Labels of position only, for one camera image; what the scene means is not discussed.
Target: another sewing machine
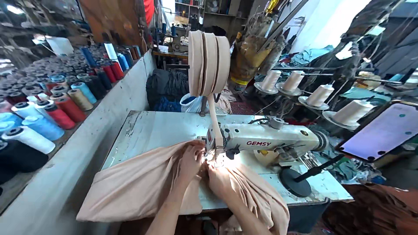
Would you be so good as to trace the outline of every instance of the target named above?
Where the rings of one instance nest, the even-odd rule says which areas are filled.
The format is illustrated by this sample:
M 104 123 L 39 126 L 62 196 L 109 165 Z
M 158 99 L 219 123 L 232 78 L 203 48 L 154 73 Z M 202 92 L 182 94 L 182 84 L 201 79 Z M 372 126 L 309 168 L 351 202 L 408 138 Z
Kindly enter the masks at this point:
M 328 143 L 323 133 L 304 126 L 286 125 L 277 117 L 266 124 L 220 124 L 220 129 L 228 158 L 234 159 L 242 150 L 254 151 L 264 165 L 289 165 L 285 163 L 295 162 L 309 151 L 322 151 Z M 209 128 L 207 150 L 215 148 L 214 142 L 213 129 Z

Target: human hand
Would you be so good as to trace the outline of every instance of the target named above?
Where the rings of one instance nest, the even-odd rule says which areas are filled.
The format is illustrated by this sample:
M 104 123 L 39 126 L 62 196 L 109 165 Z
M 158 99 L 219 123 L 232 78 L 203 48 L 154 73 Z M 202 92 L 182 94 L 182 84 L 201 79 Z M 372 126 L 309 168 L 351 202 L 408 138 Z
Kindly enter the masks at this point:
M 188 146 L 180 163 L 179 177 L 190 182 L 202 165 L 203 145 Z
M 232 189 L 229 172 L 225 167 L 215 168 L 208 164 L 209 173 L 209 187 L 218 198 L 224 202 L 228 202 L 234 195 L 235 191 Z

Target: white table top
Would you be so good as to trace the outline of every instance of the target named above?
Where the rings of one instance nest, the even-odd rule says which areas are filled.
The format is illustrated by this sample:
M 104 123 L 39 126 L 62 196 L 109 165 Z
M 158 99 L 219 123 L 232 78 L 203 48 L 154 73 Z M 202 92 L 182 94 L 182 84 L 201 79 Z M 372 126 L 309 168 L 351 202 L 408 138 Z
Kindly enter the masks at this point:
M 248 123 L 263 116 L 227 115 L 218 116 L 221 123 Z M 205 136 L 211 119 L 209 115 L 200 117 L 195 113 L 131 111 L 120 133 L 106 158 L 103 169 L 138 156 L 158 147 L 167 147 L 179 142 Z M 329 198 L 331 201 L 351 201 L 353 198 L 342 185 L 327 171 L 308 178 L 312 194 L 306 198 L 296 197 L 280 183 L 276 170 L 262 166 L 254 153 L 242 151 L 234 161 L 250 166 L 252 170 L 267 180 L 281 194 L 288 206 L 315 204 Z M 304 166 L 293 166 L 292 169 L 304 173 Z M 210 189 L 202 182 L 199 198 L 203 209 L 226 208 Z

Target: smartphone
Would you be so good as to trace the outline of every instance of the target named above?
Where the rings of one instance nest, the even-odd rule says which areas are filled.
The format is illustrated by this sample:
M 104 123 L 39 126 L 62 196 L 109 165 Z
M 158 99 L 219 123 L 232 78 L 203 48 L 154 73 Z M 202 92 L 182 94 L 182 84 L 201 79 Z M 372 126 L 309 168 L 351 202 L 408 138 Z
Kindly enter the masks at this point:
M 417 104 L 393 100 L 376 112 L 336 150 L 371 163 L 418 134 Z

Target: phone screen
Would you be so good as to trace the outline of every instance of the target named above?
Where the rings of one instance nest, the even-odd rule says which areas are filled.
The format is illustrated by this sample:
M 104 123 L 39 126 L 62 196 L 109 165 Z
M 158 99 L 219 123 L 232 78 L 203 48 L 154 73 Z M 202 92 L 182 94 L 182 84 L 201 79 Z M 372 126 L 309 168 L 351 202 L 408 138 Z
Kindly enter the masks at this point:
M 415 106 L 395 103 L 340 146 L 358 158 L 375 161 L 418 133 Z

